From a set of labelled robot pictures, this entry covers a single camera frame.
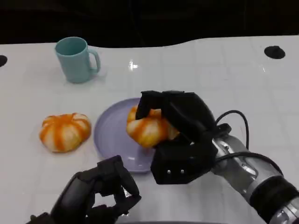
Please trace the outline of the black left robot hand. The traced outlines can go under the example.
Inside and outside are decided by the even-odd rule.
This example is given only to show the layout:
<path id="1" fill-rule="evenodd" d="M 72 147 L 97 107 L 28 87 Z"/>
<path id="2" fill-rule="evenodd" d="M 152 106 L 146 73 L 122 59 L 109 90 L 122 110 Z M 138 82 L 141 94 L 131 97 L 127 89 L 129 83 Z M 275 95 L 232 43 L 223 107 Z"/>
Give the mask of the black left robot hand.
<path id="1" fill-rule="evenodd" d="M 95 196 L 113 195 L 115 205 L 94 206 Z M 137 184 L 119 155 L 77 172 L 67 183 L 50 213 L 56 224 L 114 224 L 140 200 Z"/>

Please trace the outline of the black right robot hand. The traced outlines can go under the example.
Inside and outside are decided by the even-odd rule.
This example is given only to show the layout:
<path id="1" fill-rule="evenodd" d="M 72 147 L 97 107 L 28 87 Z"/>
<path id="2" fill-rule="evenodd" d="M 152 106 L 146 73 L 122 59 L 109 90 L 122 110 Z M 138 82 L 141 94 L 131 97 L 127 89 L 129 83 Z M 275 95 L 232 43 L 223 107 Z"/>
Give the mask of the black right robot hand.
<path id="1" fill-rule="evenodd" d="M 194 92 L 142 91 L 141 94 L 136 119 L 147 117 L 151 109 L 160 109 L 162 117 L 193 142 L 198 142 L 204 133 L 216 127 L 211 110 Z"/>

